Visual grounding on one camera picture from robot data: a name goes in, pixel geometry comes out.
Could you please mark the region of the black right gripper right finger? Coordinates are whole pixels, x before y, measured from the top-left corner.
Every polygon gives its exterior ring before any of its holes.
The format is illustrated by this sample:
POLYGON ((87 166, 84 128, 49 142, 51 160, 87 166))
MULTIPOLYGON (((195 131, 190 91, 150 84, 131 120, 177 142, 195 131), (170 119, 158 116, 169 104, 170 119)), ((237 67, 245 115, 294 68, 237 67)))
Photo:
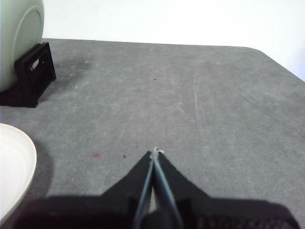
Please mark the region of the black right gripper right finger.
POLYGON ((186 229, 297 229, 290 210, 257 199, 213 198, 189 181, 161 152, 155 159, 163 172, 186 229))

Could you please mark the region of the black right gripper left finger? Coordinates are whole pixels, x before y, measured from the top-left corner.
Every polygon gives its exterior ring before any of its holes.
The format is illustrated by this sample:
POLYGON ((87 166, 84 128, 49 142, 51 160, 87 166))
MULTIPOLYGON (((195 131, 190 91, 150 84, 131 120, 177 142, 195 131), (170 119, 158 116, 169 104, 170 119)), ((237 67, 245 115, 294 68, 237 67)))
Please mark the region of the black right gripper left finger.
POLYGON ((130 229, 141 215, 151 186, 153 164, 147 152, 101 195, 53 196, 30 202, 16 229, 130 229))

